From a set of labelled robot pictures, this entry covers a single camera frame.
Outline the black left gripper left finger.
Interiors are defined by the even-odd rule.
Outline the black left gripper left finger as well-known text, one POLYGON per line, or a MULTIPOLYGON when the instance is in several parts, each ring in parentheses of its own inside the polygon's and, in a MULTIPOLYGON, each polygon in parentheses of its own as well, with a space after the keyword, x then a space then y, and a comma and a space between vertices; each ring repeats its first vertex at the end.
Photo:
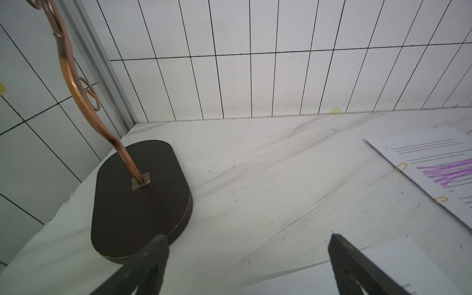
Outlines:
POLYGON ((165 235, 155 236, 92 293, 94 295, 158 295, 169 257, 165 235))

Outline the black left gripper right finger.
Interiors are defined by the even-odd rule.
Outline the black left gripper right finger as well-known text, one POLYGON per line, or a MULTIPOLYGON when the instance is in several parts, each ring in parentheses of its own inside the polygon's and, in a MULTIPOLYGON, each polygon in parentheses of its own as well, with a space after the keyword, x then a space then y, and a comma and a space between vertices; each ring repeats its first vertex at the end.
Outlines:
POLYGON ((328 253, 341 295, 408 293, 342 235, 331 235, 328 253))

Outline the gold paperclip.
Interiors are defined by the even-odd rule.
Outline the gold paperclip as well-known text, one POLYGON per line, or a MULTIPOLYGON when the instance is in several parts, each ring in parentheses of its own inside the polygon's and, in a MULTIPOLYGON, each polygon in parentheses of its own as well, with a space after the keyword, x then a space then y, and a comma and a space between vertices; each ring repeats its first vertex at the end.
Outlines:
POLYGON ((408 164, 406 164, 406 163, 404 163, 404 162, 398 164, 398 165, 395 167, 395 169, 396 169, 397 171, 402 171, 402 170, 405 170, 405 169, 407 169, 407 168, 408 168, 408 164))
POLYGON ((436 203, 445 203, 445 202, 448 202, 449 199, 447 197, 438 197, 438 198, 435 198, 435 202, 436 203))

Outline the purple highlighted paper document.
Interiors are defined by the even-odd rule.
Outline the purple highlighted paper document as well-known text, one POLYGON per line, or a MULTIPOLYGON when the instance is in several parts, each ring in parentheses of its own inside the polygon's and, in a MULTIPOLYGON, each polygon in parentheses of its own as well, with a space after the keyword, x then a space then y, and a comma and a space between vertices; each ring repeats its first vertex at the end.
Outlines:
POLYGON ((365 140, 468 227, 472 226, 472 137, 451 127, 365 140))

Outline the blue highlighted paper document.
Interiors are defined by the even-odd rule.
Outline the blue highlighted paper document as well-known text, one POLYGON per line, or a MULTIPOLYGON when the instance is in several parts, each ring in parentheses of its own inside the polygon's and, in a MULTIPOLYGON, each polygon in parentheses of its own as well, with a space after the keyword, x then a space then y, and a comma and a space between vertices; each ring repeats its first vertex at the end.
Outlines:
POLYGON ((359 250, 331 237, 330 261, 259 277, 238 295, 459 295, 409 237, 359 250))

